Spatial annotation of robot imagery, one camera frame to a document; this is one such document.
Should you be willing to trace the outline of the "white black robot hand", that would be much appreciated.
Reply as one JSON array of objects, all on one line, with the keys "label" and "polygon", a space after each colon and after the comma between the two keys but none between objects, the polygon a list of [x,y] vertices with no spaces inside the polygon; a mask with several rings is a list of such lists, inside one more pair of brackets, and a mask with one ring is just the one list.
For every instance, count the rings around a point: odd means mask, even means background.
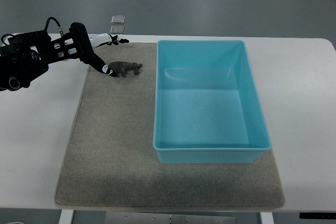
[{"label": "white black robot hand", "polygon": [[79,59],[83,63],[90,65],[98,72],[109,76],[115,75],[114,71],[94,52],[94,48],[103,45],[125,44],[129,40],[107,33],[89,36],[85,25],[78,22],[70,25],[69,32],[79,54]]}]

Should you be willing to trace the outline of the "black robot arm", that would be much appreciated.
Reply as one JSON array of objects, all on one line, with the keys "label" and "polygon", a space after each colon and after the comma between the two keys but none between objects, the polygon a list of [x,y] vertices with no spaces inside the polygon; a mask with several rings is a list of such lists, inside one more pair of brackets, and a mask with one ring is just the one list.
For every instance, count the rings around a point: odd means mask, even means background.
[{"label": "black robot arm", "polygon": [[[61,35],[56,40],[47,32],[52,20]],[[48,71],[51,63],[79,58],[71,42],[70,33],[65,34],[54,17],[47,19],[43,30],[4,34],[1,37],[1,91],[28,88],[33,80]]]}]

